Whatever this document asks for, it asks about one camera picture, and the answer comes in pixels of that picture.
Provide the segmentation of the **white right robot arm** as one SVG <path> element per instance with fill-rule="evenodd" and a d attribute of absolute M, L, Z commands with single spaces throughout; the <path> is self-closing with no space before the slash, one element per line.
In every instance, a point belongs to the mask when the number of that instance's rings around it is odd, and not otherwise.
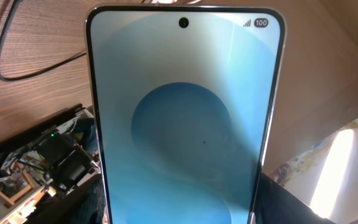
<path fill-rule="evenodd" d="M 102 223 L 98 156 L 82 105 L 0 142 L 0 223 Z"/>

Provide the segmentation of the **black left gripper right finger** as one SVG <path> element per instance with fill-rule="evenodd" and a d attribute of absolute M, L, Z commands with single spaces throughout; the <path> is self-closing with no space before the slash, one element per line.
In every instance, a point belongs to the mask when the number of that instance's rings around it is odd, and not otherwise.
<path fill-rule="evenodd" d="M 254 211 L 256 224 L 334 224 L 265 174 L 260 175 Z"/>

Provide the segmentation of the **blue screen smartphone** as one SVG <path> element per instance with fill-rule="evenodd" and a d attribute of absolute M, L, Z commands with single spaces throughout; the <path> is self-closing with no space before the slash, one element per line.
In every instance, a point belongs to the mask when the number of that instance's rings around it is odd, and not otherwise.
<path fill-rule="evenodd" d="M 103 4 L 88 13 L 85 37 L 109 222 L 250 223 L 282 15 Z"/>

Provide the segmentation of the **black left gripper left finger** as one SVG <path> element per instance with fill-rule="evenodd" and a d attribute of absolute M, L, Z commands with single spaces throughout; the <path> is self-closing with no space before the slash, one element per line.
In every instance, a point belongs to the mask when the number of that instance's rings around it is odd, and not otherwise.
<path fill-rule="evenodd" d="M 100 224 L 104 209 L 103 181 L 96 174 L 68 195 L 43 201 L 26 224 Z"/>

